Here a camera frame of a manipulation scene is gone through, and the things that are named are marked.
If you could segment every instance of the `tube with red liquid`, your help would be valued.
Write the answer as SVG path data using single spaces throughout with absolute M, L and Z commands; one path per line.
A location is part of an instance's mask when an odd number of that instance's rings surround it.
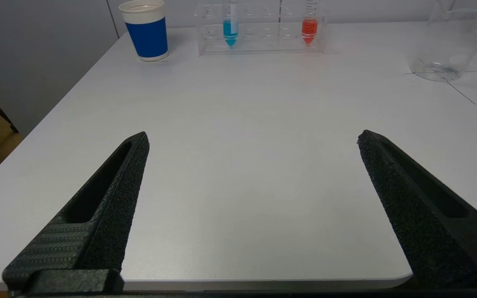
M 316 10 L 318 9 L 318 0 L 306 0 L 305 3 L 305 18 L 303 19 L 303 28 L 301 29 L 301 36 L 303 41 L 310 45 L 318 32 L 318 21 L 316 20 Z

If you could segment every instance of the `glass beaker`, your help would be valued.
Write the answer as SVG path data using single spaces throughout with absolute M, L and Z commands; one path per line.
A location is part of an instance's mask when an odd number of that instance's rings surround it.
M 477 0 L 436 0 L 426 25 L 426 38 L 410 68 L 423 79 L 456 81 L 476 50 Z

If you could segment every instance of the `red liquid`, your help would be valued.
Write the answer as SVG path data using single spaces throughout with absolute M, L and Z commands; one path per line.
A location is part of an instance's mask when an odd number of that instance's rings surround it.
M 318 32 L 318 21 L 315 19 L 306 19 L 303 21 L 303 28 L 301 29 L 301 35 L 303 36 L 303 40 L 307 45 L 310 45 L 311 42 L 316 37 L 316 33 Z

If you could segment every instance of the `foam grip pad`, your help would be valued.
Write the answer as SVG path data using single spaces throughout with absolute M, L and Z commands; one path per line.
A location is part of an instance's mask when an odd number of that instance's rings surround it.
M 477 210 L 384 136 L 365 130 L 358 146 L 421 286 L 477 287 Z
M 8 289 L 41 269 L 120 271 L 148 152 L 144 132 L 127 138 L 5 268 Z

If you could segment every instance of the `blue liquid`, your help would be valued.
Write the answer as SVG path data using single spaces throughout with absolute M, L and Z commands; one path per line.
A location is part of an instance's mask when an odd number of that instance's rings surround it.
M 226 19 L 224 21 L 224 39 L 230 47 L 233 47 L 237 42 L 237 36 L 239 36 L 238 32 L 231 32 L 231 20 Z

